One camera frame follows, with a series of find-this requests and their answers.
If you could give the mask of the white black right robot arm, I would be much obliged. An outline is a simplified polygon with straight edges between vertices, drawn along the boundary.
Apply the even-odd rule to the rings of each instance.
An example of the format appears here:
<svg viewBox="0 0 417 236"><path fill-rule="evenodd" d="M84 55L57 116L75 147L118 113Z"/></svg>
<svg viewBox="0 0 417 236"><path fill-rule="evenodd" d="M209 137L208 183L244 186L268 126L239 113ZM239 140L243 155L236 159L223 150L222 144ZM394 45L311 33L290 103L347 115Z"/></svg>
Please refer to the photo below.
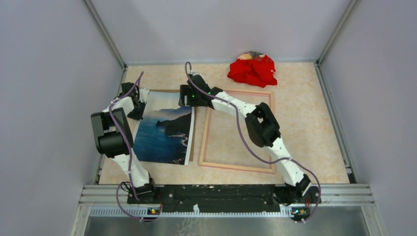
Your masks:
<svg viewBox="0 0 417 236"><path fill-rule="evenodd" d="M280 132L280 125L268 104L258 105L241 101L218 87L209 87L199 73L187 72L187 83L180 86L180 106L207 107L214 111L234 116L238 134L248 152L259 161L276 165L282 173L288 188L289 198L301 203L308 197L312 187L309 176L313 174L292 158L286 149ZM249 147L243 136L240 121L243 120L250 141L259 148L266 150L272 161L259 157Z"/></svg>

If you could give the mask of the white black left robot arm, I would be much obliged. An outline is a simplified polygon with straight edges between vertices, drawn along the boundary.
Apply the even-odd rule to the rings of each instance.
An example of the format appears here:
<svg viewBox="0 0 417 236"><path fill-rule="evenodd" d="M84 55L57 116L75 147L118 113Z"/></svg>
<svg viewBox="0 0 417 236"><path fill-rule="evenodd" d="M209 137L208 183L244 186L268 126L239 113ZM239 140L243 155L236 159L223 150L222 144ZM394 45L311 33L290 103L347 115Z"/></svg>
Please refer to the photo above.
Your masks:
<svg viewBox="0 0 417 236"><path fill-rule="evenodd" d="M123 92L103 111L91 115L94 142L100 154L112 159L129 178L132 195L145 203L157 199L158 191L150 173L134 154L134 137L128 119L140 121L149 89L134 83L122 84Z"/></svg>

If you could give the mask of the seascape photo print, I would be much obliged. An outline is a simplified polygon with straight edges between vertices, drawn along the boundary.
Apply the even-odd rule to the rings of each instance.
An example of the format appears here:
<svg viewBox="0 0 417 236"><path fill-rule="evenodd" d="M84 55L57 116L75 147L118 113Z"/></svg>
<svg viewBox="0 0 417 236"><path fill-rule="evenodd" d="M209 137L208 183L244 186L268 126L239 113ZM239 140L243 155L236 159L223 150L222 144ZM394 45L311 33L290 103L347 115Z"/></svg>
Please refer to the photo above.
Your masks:
<svg viewBox="0 0 417 236"><path fill-rule="evenodd" d="M178 90L151 91L142 120L134 129L133 151L139 161L188 165L195 111L179 105Z"/></svg>

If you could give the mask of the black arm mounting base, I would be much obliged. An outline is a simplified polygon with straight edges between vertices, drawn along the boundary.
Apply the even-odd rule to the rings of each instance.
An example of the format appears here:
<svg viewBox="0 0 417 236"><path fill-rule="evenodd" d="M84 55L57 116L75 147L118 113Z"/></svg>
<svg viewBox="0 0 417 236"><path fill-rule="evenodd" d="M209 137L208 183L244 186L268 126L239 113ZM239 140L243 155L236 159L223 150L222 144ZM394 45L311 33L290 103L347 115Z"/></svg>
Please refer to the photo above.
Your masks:
<svg viewBox="0 0 417 236"><path fill-rule="evenodd" d="M305 194L284 184L229 185L159 185L155 194L134 197L128 193L128 204L156 204L163 213L191 212L198 207L202 213L278 212L283 207L300 204L312 207L321 202L319 189L312 186Z"/></svg>

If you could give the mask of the pink photo frame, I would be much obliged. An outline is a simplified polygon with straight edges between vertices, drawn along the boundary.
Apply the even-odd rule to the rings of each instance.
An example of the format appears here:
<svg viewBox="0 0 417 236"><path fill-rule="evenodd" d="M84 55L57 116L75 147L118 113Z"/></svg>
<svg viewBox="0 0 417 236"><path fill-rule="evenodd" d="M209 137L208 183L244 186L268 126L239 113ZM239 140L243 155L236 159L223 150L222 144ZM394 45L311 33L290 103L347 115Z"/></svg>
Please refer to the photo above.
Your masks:
<svg viewBox="0 0 417 236"><path fill-rule="evenodd" d="M207 109L199 165L236 171L275 173L274 160L267 151L280 136L273 117L271 92L227 90L230 101L247 112L236 118L230 113Z"/></svg>

